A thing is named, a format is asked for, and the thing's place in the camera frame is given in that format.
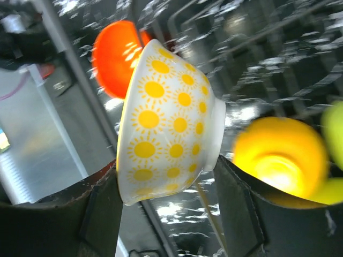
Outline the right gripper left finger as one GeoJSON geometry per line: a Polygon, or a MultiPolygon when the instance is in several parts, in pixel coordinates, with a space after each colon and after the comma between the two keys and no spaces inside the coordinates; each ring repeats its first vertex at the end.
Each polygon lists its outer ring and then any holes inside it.
{"type": "Polygon", "coordinates": [[[1,202],[1,256],[114,256],[122,209],[115,161],[35,203],[1,202]]]}

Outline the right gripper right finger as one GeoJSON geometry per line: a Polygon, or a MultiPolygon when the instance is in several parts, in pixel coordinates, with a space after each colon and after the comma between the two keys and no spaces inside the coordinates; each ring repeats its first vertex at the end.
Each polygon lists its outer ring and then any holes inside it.
{"type": "Polygon", "coordinates": [[[342,204],[284,193],[224,156],[214,177],[228,256],[342,256],[342,204]]]}

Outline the white green bowl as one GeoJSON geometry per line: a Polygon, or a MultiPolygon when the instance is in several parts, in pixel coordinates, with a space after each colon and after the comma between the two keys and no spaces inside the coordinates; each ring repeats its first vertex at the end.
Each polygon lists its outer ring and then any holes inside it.
{"type": "Polygon", "coordinates": [[[334,101],[321,117],[323,135],[337,167],[342,170],[342,100],[334,101]]]}

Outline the green striped bowl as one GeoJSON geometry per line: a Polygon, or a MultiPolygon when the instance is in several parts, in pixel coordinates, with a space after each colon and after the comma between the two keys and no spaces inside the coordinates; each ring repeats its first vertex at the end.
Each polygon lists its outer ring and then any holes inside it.
{"type": "Polygon", "coordinates": [[[118,190],[127,206],[189,188],[219,157],[226,105],[205,74],[158,40],[133,71],[118,132],[118,190]]]}

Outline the yellow bowl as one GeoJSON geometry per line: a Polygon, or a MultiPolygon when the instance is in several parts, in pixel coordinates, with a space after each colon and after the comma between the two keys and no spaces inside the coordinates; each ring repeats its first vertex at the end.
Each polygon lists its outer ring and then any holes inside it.
{"type": "Polygon", "coordinates": [[[342,203],[342,178],[328,178],[308,200],[325,205],[342,203]]]}

